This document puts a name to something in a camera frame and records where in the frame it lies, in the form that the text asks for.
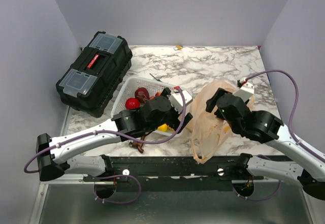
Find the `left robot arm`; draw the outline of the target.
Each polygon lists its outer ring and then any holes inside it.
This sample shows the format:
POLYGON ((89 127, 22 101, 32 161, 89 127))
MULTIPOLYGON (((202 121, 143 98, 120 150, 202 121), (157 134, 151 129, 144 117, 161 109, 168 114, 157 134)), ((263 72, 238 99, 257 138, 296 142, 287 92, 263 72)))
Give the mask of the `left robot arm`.
POLYGON ((109 180, 113 169, 102 156, 90 160, 78 156, 107 144, 136 140, 163 124, 178 134, 192 119, 186 112, 191 102, 192 96, 186 91, 160 95, 140 108, 122 110, 103 123, 78 133, 60 137, 50 137, 47 133, 39 135, 36 142, 39 179, 50 181, 65 173, 79 173, 109 180))

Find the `yellow fake bell pepper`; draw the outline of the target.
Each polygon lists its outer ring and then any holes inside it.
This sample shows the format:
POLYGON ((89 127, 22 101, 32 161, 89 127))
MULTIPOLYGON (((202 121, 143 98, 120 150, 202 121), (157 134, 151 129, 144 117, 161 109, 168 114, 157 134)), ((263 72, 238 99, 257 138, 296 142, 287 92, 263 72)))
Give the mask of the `yellow fake bell pepper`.
POLYGON ((169 130, 169 127, 167 124, 163 124, 157 128, 161 132, 167 132, 169 130))

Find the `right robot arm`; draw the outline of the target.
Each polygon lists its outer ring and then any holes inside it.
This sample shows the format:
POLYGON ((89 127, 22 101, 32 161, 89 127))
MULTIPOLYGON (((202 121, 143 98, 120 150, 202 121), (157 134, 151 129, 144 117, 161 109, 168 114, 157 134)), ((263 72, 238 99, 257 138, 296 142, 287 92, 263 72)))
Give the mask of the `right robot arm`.
POLYGON ((234 165, 239 179, 248 176, 265 176, 291 182, 319 200, 324 200, 324 154, 304 140, 295 141, 281 119, 264 110, 251 111, 247 104, 254 90, 240 88, 235 93, 219 88, 206 101, 206 112, 224 119, 234 134, 266 144, 291 159, 291 162, 274 162, 251 154, 240 154, 234 165))

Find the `red fake apple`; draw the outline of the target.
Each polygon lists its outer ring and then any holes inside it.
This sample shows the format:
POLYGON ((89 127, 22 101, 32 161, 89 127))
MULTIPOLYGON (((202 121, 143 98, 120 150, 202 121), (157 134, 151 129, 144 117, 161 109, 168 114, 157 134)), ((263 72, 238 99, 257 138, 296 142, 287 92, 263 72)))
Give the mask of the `red fake apple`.
POLYGON ((139 87, 135 91, 135 98, 138 99, 140 103, 146 103, 148 100, 150 100, 150 95, 146 88, 139 87))

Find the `red fake cherry bunch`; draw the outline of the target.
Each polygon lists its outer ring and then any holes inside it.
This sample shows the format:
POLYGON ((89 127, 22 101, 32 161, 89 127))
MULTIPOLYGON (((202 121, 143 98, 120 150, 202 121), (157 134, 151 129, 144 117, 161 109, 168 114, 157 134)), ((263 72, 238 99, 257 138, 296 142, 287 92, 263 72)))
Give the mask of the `red fake cherry bunch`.
POLYGON ((161 92, 157 92, 155 95, 151 96, 149 99, 152 100, 155 97, 160 96, 160 95, 161 95, 161 92))

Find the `red fake tomato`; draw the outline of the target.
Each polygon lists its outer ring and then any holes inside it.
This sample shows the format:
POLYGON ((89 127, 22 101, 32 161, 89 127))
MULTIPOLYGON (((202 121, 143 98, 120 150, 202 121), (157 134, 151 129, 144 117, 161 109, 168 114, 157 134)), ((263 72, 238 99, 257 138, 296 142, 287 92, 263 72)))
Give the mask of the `red fake tomato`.
POLYGON ((127 110, 133 110, 140 107, 140 101, 137 98, 128 98, 125 102, 125 108, 127 110))

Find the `orange translucent plastic bag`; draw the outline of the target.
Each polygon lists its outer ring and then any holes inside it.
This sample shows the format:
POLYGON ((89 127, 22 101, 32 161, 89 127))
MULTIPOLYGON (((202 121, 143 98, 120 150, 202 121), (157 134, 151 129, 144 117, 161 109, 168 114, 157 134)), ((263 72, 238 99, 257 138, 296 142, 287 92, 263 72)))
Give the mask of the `orange translucent plastic bag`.
POLYGON ((211 113, 206 112, 206 101, 211 99, 219 88, 231 93, 237 90, 234 85, 224 80, 216 80, 204 86, 190 105, 189 112, 193 118, 186 128, 192 132, 192 154, 199 164, 204 164, 212 158, 233 134, 229 124, 214 115, 217 107, 214 107, 211 113))

